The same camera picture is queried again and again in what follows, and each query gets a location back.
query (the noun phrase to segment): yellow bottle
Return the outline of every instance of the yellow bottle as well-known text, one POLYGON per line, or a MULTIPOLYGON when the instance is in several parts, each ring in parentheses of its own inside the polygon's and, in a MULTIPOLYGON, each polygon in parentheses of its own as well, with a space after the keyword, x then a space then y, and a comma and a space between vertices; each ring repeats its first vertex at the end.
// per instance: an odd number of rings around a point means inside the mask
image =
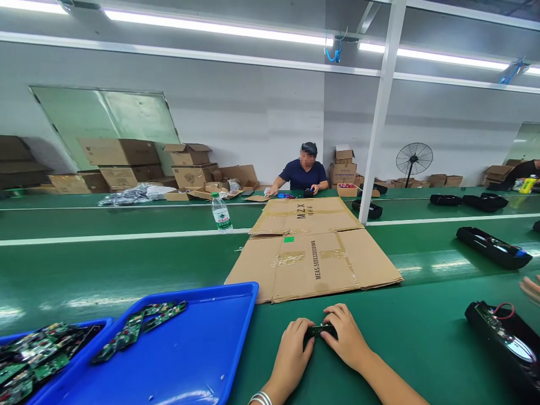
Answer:
POLYGON ((529 178, 525 179, 522 187, 519 189, 521 194, 530 194, 530 189, 533 188, 536 183, 536 176, 533 174, 529 178))

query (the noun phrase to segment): black hair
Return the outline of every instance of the black hair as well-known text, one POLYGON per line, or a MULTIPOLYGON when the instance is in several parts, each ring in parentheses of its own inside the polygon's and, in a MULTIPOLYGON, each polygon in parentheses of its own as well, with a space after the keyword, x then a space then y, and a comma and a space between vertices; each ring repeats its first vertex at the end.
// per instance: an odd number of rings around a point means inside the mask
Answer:
POLYGON ((317 157, 317 145, 315 145, 313 142, 302 143, 301 150, 306 152, 309 156, 317 157))

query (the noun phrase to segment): person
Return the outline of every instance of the person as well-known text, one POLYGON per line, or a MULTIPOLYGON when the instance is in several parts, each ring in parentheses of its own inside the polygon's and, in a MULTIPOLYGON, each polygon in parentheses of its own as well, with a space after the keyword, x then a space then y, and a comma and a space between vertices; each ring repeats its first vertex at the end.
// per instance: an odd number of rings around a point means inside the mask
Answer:
POLYGON ((512 188, 517 179, 524 180, 534 174, 540 181, 540 160, 534 159, 520 163, 506 176, 504 184, 512 188))
MULTIPOLYGON (((540 282, 540 276, 536 275, 536 279, 540 282)), ((524 277, 523 281, 519 283, 519 286, 526 294, 527 297, 536 305, 540 307, 540 286, 532 281, 529 277, 524 277)))
POLYGON ((295 159, 285 166, 283 172, 276 178, 268 195, 277 195, 280 187, 291 182, 291 190, 311 188, 313 194, 328 188, 328 178, 325 167, 317 162, 317 145, 313 142, 303 143, 300 148, 300 159, 295 159))
MULTIPOLYGON (((347 366, 366 379, 384 405, 427 404, 424 398, 369 348, 345 304, 332 305, 325 309, 325 313, 327 315, 324 323, 331 323, 336 328, 338 340, 327 332, 322 332, 321 337, 347 366)), ((298 318, 287 326, 281 336, 270 379, 262 390, 252 397, 249 405, 283 405, 293 393, 313 353, 314 337, 303 349, 304 335, 309 326, 315 324, 305 318, 298 318)))

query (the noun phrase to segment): navy blue shirt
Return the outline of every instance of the navy blue shirt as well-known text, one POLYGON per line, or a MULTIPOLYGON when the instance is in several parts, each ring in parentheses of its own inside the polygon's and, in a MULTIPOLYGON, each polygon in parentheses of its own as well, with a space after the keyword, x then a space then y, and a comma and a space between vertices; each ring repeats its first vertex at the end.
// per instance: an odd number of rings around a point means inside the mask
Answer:
POLYGON ((328 180, 325 167, 320 162, 315 161, 311 169, 306 172, 300 164, 300 159, 287 163, 280 177, 286 182, 291 182, 291 190, 304 190, 328 180))

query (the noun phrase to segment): ceiling light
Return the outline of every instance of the ceiling light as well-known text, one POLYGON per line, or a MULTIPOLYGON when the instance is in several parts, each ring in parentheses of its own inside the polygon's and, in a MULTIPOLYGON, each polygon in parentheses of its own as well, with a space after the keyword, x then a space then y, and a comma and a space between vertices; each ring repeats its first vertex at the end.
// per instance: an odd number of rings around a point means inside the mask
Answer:
POLYGON ((120 11, 104 10, 107 17, 114 21, 124 21, 126 23, 138 23, 166 26, 171 28, 183 28, 195 31, 205 31, 218 34, 240 35, 242 37, 275 39, 278 41, 300 42, 305 44, 331 47, 334 45, 334 38, 324 36, 314 37, 312 35, 291 34, 280 31, 270 31, 263 29, 245 28, 233 25, 213 24, 210 22, 179 20, 167 17, 156 17, 144 14, 127 13, 120 11))
POLYGON ((26 0, 0 0, 0 7, 16 8, 18 10, 41 11, 53 14, 68 14, 57 3, 42 3, 26 0))
MULTIPOLYGON (((384 53, 384 45, 376 45, 365 42, 358 43, 360 51, 384 53)), ((398 56, 409 57, 412 59, 422 59, 433 62, 443 62, 454 65, 472 66, 474 68, 493 69, 503 71, 508 68, 508 63, 493 62, 481 59, 464 58, 460 56, 442 55, 440 53, 414 51, 412 49, 399 48, 398 56)), ((530 67, 525 73, 540 75, 540 68, 530 67)))

